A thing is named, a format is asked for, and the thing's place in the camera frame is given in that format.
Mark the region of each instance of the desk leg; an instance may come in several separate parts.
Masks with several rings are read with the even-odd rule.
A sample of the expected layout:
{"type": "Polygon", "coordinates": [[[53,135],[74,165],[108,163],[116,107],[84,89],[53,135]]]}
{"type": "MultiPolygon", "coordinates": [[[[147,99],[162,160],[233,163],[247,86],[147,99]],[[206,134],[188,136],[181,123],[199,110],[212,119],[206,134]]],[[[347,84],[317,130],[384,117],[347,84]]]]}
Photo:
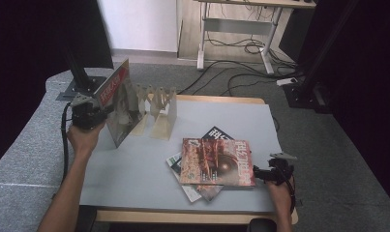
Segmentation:
{"type": "Polygon", "coordinates": [[[197,54],[197,69],[202,71],[204,69],[204,25],[206,23],[206,12],[207,12],[207,3],[202,2],[201,7],[203,8],[203,13],[201,16],[201,34],[200,34],[200,45],[198,46],[197,54]]]}
{"type": "Polygon", "coordinates": [[[260,48],[261,58],[263,58],[264,66],[266,67],[268,74],[274,74],[273,67],[268,56],[268,51],[270,50],[271,42],[273,41],[274,33],[276,32],[277,25],[279,23],[280,15],[282,15],[283,8],[278,7],[274,15],[272,26],[270,28],[270,33],[267,39],[267,43],[264,47],[260,48]]]}

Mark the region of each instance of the black stand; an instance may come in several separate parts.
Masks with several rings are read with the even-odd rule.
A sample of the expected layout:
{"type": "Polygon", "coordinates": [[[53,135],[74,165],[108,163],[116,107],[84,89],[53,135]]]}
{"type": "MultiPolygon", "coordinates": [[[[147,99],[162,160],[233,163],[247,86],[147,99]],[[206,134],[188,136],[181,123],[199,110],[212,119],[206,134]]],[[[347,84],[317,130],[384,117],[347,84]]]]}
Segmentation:
{"type": "Polygon", "coordinates": [[[67,101],[70,102],[77,93],[80,93],[85,96],[92,96],[93,93],[101,86],[106,77],[104,76],[87,76],[88,87],[87,88],[79,88],[76,85],[75,79],[69,84],[68,88],[65,92],[61,92],[56,98],[58,101],[67,101]]]}
{"type": "Polygon", "coordinates": [[[304,88],[298,85],[284,85],[285,97],[291,108],[314,109],[317,113],[329,114],[330,95],[328,90],[321,84],[313,88],[310,94],[304,93],[304,88]]]}

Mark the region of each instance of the gray carpet floor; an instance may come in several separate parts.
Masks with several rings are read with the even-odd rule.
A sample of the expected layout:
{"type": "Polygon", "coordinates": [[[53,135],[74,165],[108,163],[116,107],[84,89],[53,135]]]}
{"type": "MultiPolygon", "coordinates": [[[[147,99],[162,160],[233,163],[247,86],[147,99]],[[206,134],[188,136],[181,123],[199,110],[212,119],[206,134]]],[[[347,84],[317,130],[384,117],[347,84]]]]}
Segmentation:
{"type": "MultiPolygon", "coordinates": [[[[183,94],[192,94],[225,68],[216,66],[210,69],[183,94]]],[[[88,69],[87,72],[106,76],[112,73],[100,69],[88,69]]],[[[172,65],[131,64],[130,72],[133,83],[174,86],[178,91],[190,86],[201,75],[193,66],[172,65]]],[[[231,76],[244,72],[227,70],[196,94],[218,96],[227,89],[231,76]]],[[[61,159],[60,143],[51,143],[45,148],[45,144],[38,144],[38,139],[25,134],[40,127],[38,120],[45,117],[56,121],[49,127],[59,128],[60,115],[52,112],[52,107],[61,112],[64,103],[45,102],[53,102],[71,79],[69,72],[49,79],[43,103],[22,136],[0,161],[0,231],[35,231],[50,196],[59,186],[63,163],[57,161],[61,159]],[[40,154],[33,155],[35,150],[40,154]]],[[[310,109],[288,107],[282,88],[273,79],[242,76],[235,78],[232,86],[257,81],[271,82],[235,88],[232,95],[264,99],[279,122],[278,138],[282,149],[298,157],[293,164],[296,194],[301,204],[297,208],[299,222],[294,225],[294,231],[390,232],[390,199],[334,117],[316,114],[310,109]]],[[[45,135],[39,134],[38,137],[50,132],[51,129],[47,128],[45,135]]],[[[60,141],[59,134],[54,139],[60,141]]],[[[107,231],[108,227],[107,223],[97,222],[93,231],[107,231]]]]}

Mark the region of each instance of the wooden table edge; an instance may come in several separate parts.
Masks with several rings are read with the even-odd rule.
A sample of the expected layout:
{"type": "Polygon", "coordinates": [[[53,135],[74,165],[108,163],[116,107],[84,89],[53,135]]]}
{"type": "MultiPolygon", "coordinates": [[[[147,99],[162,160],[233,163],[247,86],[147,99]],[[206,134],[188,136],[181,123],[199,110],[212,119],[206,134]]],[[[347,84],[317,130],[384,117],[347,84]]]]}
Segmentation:
{"type": "MultiPolygon", "coordinates": [[[[269,218],[276,221],[274,213],[266,214],[190,214],[166,212],[142,212],[122,210],[98,210],[96,221],[106,222],[144,222],[144,223],[193,223],[193,224],[249,224],[253,218],[269,218]]],[[[291,215],[292,224],[298,222],[294,210],[291,215]]]]}
{"type": "Polygon", "coordinates": [[[265,104],[263,99],[258,99],[258,98],[177,95],[176,99],[179,101],[196,101],[196,102],[265,104]]]}

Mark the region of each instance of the book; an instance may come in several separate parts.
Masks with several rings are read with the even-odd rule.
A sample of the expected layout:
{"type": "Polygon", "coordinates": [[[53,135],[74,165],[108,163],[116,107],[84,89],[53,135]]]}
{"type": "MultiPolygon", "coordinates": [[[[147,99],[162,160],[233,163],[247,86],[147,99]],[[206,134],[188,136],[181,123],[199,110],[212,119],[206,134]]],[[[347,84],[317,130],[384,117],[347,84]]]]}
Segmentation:
{"type": "Polygon", "coordinates": [[[94,93],[101,109],[109,111],[107,127],[116,148],[143,118],[138,109],[137,94],[129,75],[129,59],[94,93]]]}
{"type": "MultiPolygon", "coordinates": [[[[173,174],[178,181],[180,178],[180,160],[181,160],[180,153],[166,160],[169,167],[172,168],[173,174]]],[[[185,191],[190,202],[195,202],[201,198],[201,194],[195,189],[195,186],[182,186],[182,189],[183,191],[185,191]]]]}
{"type": "Polygon", "coordinates": [[[249,142],[237,139],[183,138],[182,185],[255,185],[249,142]]]}
{"type": "MultiPolygon", "coordinates": [[[[203,135],[202,138],[215,138],[215,139],[233,139],[224,131],[220,130],[216,126],[210,129],[206,134],[203,135]]],[[[166,160],[167,164],[169,164],[170,168],[173,170],[176,178],[180,180],[180,172],[181,172],[181,153],[176,154],[173,157],[170,157],[166,160]]],[[[219,194],[219,192],[223,189],[224,186],[211,186],[211,185],[186,185],[182,186],[186,195],[189,197],[191,202],[196,201],[197,197],[203,197],[207,201],[211,201],[215,196],[219,194]]]]}
{"type": "Polygon", "coordinates": [[[214,138],[214,139],[234,139],[230,137],[227,133],[220,130],[218,127],[213,127],[209,132],[204,134],[202,138],[214,138]]]}

